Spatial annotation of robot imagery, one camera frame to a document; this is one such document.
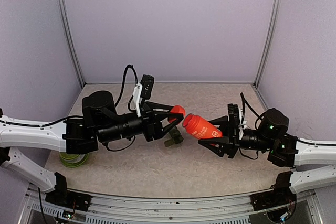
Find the right aluminium frame post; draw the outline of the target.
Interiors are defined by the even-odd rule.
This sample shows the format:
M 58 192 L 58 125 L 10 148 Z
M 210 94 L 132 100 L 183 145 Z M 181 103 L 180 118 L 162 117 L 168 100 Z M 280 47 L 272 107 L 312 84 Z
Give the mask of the right aluminium frame post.
M 265 43 L 264 43 L 260 64 L 259 64 L 257 74 L 256 74 L 256 77 L 255 77 L 255 81 L 254 81 L 255 89 L 259 88 L 259 86 L 261 84 L 262 76 L 263 76 L 263 74 L 265 72 L 265 69 L 266 69 L 266 64 L 267 64 L 267 60 L 268 60 L 268 57 L 269 57 L 269 52 L 270 52 L 270 49 L 271 49 L 272 39 L 274 37 L 274 32 L 275 32 L 275 28 L 276 28 L 276 22 L 277 22 L 277 19 L 278 19 L 278 12 L 279 12 L 279 9 L 280 9 L 280 4 L 281 4 L 281 0 L 273 0 L 270 21 L 269 21 L 269 25 L 268 25 L 268 29 L 267 29 L 267 34 L 266 34 L 266 40 L 265 40 Z

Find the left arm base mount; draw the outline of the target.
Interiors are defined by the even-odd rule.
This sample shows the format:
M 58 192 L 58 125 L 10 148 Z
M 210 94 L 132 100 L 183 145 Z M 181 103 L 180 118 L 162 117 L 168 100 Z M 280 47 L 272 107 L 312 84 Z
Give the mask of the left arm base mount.
M 67 191 L 65 195 L 56 191 L 46 194 L 45 201 L 57 206 L 62 206 L 72 210 L 87 212 L 91 204 L 92 197 L 89 194 Z

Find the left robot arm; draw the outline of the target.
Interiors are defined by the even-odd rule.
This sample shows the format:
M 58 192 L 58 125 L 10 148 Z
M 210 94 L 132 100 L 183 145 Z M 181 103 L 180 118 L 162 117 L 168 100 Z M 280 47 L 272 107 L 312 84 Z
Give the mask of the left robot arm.
M 66 206 L 73 201 L 66 178 L 50 172 L 22 154 L 19 147 L 42 148 L 86 155 L 120 139 L 135 140 L 142 134 L 150 142 L 163 138 L 184 119 L 177 106 L 141 102 L 137 111 L 118 115 L 112 93 L 97 91 L 82 100 L 82 115 L 54 122 L 22 121 L 1 115 L 1 167 L 14 171 L 53 195 Z

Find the red pill bottle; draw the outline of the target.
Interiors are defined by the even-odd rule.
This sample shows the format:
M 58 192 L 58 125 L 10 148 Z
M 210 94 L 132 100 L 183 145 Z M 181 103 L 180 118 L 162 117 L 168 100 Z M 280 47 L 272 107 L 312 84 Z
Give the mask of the red pill bottle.
M 209 121 L 191 113 L 185 117 L 182 127 L 198 140 L 223 136 L 222 132 Z

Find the green weekly pill organizer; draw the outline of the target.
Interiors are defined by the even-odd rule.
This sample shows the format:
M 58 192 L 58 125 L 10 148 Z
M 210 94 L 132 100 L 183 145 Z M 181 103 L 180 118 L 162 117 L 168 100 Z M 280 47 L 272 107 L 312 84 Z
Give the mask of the green weekly pill organizer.
M 169 136 L 170 138 L 164 142 L 165 147 L 181 144 L 184 141 L 179 129 L 176 126 L 169 131 Z

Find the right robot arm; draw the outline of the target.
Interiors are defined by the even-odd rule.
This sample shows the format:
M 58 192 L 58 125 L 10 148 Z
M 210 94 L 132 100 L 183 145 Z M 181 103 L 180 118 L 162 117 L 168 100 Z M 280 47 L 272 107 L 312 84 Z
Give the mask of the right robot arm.
M 210 121 L 222 131 L 222 137 L 203 138 L 198 143 L 219 157 L 234 158 L 238 150 L 268 153 L 268 161 L 278 167 L 289 167 L 277 176 L 269 201 L 281 204 L 289 196 L 302 191 L 335 184 L 335 143 L 306 140 L 287 133 L 289 119 L 279 110 L 267 110 L 258 117 L 257 129 L 249 129 L 244 121 L 245 109 L 230 104 L 228 115 Z

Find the front aluminium rail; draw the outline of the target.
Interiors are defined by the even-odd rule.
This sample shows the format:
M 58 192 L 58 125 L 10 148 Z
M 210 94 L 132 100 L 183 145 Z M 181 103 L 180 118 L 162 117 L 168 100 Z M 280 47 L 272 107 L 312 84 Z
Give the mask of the front aluminium rail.
M 250 194 L 201 198 L 141 198 L 89 192 L 87 211 L 44 201 L 30 185 L 17 223 L 270 223 L 269 209 L 255 211 Z

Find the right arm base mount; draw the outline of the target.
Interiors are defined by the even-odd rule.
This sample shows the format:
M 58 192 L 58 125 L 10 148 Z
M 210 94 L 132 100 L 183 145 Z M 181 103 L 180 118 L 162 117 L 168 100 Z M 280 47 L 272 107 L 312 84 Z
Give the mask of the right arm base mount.
M 295 202 L 297 196 L 290 189 L 285 188 L 252 194 L 250 199 L 254 211 L 259 211 Z

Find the left aluminium frame post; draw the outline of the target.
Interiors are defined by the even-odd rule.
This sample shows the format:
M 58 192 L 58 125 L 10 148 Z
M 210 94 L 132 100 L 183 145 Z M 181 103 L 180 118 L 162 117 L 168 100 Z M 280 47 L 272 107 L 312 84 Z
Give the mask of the left aluminium frame post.
M 66 9 L 66 2 L 65 0 L 57 0 L 58 1 L 58 6 L 60 10 L 60 16 L 61 16 L 61 22 L 62 22 L 62 27 L 64 30 L 65 38 L 66 38 L 66 43 L 68 46 L 69 54 L 70 54 L 70 59 L 73 64 L 73 68 L 75 71 L 75 75 L 77 77 L 77 81 L 79 83 L 79 86 L 83 88 L 86 84 L 85 79 L 83 77 L 83 73 L 81 70 L 81 66 L 79 63 L 79 59 L 77 57 L 77 52 L 74 46 L 74 41 L 73 37 L 71 34 L 71 29 L 70 29 L 70 23 L 67 15 L 67 9 Z

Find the aluminium frame post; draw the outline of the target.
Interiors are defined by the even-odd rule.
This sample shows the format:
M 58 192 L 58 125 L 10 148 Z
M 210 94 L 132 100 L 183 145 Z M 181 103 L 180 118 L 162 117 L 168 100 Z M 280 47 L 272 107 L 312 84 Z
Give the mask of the aluminium frame post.
M 81 70 L 81 66 L 79 63 L 79 59 L 77 57 L 77 52 L 74 46 L 74 41 L 73 37 L 71 34 L 71 29 L 70 29 L 70 23 L 67 15 L 67 9 L 66 9 L 66 2 L 65 0 L 57 0 L 58 1 L 58 6 L 60 10 L 60 16 L 61 16 L 61 22 L 62 22 L 62 27 L 64 30 L 65 38 L 66 38 L 66 43 L 68 46 L 69 54 L 70 54 L 70 59 L 73 64 L 73 68 L 75 71 L 75 75 L 77 77 L 77 81 L 79 83 L 79 86 L 83 88 L 86 84 L 85 79 L 83 77 L 83 73 Z
M 270 52 L 270 49 L 271 49 L 272 39 L 274 37 L 274 32 L 275 32 L 275 28 L 276 28 L 276 22 L 277 22 L 277 19 L 278 19 L 278 12 L 279 12 L 279 9 L 280 9 L 280 4 L 281 4 L 281 0 L 273 0 L 270 21 L 269 21 L 269 25 L 268 25 L 268 29 L 267 29 L 267 34 L 266 34 L 266 40 L 265 40 L 265 43 L 264 43 L 260 64 L 259 64 L 257 74 L 256 74 L 256 77 L 255 77 L 255 81 L 254 81 L 255 89 L 259 88 L 259 86 L 261 84 L 262 76 L 263 76 L 263 74 L 265 72 L 265 69 L 266 69 L 266 64 L 267 64 L 267 60 L 268 60 L 268 57 L 269 57 L 269 52 Z

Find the green plate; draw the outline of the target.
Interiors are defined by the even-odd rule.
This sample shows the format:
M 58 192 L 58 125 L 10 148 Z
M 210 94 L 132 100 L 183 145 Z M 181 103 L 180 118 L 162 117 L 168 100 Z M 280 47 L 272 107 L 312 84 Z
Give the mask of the green plate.
M 61 163 L 68 168 L 76 168 L 83 165 L 89 158 L 89 154 L 59 153 Z

